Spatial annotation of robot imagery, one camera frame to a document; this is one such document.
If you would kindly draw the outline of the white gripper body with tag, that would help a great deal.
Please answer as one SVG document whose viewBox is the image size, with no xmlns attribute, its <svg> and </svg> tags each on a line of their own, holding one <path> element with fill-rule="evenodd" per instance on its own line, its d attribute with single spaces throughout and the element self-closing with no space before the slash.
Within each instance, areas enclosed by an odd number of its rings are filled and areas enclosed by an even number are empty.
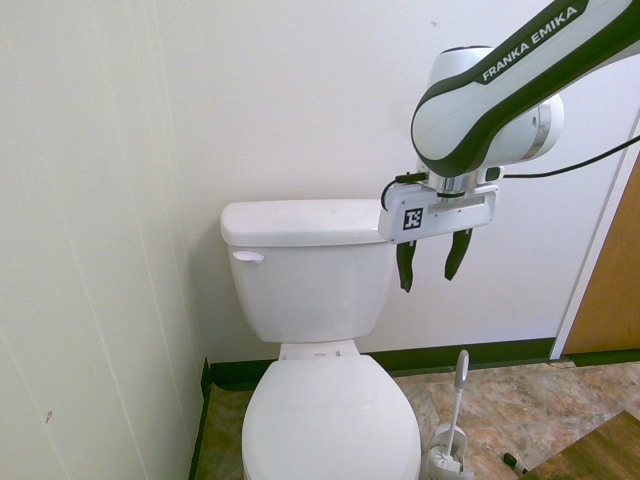
<svg viewBox="0 0 640 480">
<path fill-rule="evenodd" d="M 380 236 L 401 244 L 487 225 L 492 221 L 498 186 L 484 184 L 463 196 L 445 199 L 420 184 L 393 186 L 385 195 Z"/>
</svg>

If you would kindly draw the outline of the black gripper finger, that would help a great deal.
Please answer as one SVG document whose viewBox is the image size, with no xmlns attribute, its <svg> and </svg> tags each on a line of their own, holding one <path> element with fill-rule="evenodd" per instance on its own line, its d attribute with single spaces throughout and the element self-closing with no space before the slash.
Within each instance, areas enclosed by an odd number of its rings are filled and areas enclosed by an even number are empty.
<svg viewBox="0 0 640 480">
<path fill-rule="evenodd" d="M 416 241 L 409 241 L 396 245 L 396 263 L 399 274 L 400 288 L 406 293 L 409 293 L 413 286 L 413 259 L 416 251 L 416 246 Z"/>
<path fill-rule="evenodd" d="M 444 276 L 451 281 L 457 274 L 468 251 L 473 230 L 471 228 L 453 233 L 452 245 L 445 262 Z"/>
</svg>

